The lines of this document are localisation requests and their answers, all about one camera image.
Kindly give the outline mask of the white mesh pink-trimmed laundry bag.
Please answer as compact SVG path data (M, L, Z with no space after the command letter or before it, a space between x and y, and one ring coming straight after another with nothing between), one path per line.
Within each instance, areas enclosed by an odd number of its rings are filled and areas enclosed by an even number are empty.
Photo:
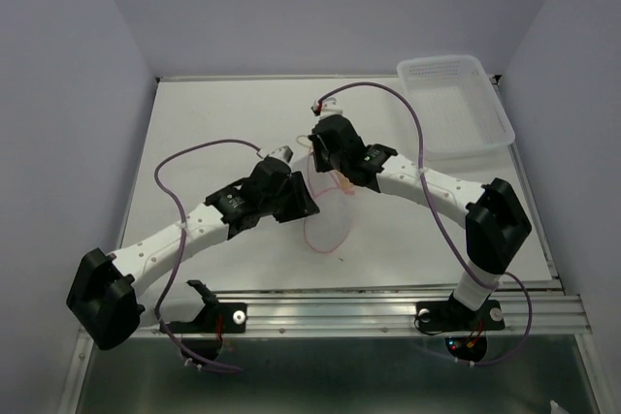
M324 255L335 252L344 243L351 227L348 201L352 196L334 189L329 173L318 173L312 155L310 162L307 156L305 182L320 212L303 222L303 238L310 250Z

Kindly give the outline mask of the beige bra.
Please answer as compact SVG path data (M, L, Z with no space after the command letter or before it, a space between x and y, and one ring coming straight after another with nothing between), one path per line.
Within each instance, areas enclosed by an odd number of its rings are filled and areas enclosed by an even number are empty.
M305 135L299 135L296 137L296 143L307 150L308 162L310 162L313 152L310 139ZM329 177L331 177L334 183L334 189L340 189L347 196L355 194L353 184L340 172L329 173Z

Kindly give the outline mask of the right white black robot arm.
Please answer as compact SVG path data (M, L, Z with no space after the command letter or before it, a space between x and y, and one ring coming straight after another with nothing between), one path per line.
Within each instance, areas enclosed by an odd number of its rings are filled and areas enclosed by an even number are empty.
M357 187L427 207L464 268L446 304L449 321L468 327L532 232L507 181L460 180L413 162L396 149L365 144L342 115L322 117L309 135L315 169L337 171Z

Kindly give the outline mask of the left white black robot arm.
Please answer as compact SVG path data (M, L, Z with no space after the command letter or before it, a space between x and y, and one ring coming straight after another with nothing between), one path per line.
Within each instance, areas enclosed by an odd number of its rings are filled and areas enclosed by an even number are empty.
M210 194L180 220L128 247L99 248L80 260L69 294L72 311L98 348L110 350L144 325L140 296L192 256L257 226L264 217L287 223L318 214L301 172L274 157L250 176Z

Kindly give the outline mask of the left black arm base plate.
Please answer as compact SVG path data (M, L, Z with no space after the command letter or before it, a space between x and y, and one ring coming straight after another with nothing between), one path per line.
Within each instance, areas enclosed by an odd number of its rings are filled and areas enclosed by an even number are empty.
M201 280L185 284L199 297L198 302L173 304L163 311L164 322L174 334L243 334L247 304L219 299Z

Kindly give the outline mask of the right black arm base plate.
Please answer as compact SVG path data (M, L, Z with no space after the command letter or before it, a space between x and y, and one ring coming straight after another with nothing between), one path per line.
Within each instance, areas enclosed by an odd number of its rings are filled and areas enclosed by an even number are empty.
M487 299L478 310L471 310L453 296L444 301L418 302L413 323L424 334L498 332L506 328L498 301Z

